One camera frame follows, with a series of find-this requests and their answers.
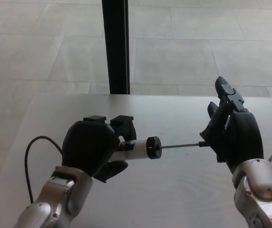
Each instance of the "white cylinder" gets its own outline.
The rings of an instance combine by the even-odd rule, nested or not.
[[[109,161],[126,161],[149,158],[146,151],[146,139],[121,142]]]

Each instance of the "white table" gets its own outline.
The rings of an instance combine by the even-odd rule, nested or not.
[[[62,145],[68,128],[90,115],[108,120],[134,116],[138,139],[157,135],[162,144],[194,143],[217,98],[133,95],[34,96],[0,174],[0,228],[12,227],[29,205],[24,152],[47,135]],[[272,153],[272,99],[246,98],[259,124],[266,158]],[[210,148],[164,150],[159,160],[129,161],[107,184],[95,180],[72,228],[244,228],[233,203],[231,174]],[[61,156],[49,142],[33,144],[30,181],[36,198]]]

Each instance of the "needle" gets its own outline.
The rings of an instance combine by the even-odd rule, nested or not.
[[[179,148],[179,147],[190,147],[190,146],[209,146],[206,142],[198,142],[198,143],[192,143],[192,144],[181,144],[181,145],[170,145],[170,146],[161,146],[160,149],[169,149],[169,148]]]

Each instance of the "tiled floor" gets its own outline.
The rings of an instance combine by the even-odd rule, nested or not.
[[[272,96],[272,0],[130,0],[131,93]],[[0,0],[0,168],[35,92],[109,93],[101,0]]]

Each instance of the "black pole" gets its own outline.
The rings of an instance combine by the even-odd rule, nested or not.
[[[130,94],[128,0],[102,0],[110,94]]]

